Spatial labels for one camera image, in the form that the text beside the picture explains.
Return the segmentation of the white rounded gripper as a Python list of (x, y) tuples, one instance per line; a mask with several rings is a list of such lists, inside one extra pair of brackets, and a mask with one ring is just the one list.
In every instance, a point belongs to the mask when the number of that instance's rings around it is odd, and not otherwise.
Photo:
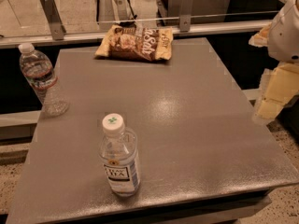
[(298, 0), (288, 0), (272, 23), (249, 39), (249, 44), (258, 48), (268, 46), (269, 56), (280, 61), (274, 70), (263, 71), (252, 115), (255, 123), (268, 124), (299, 92)]

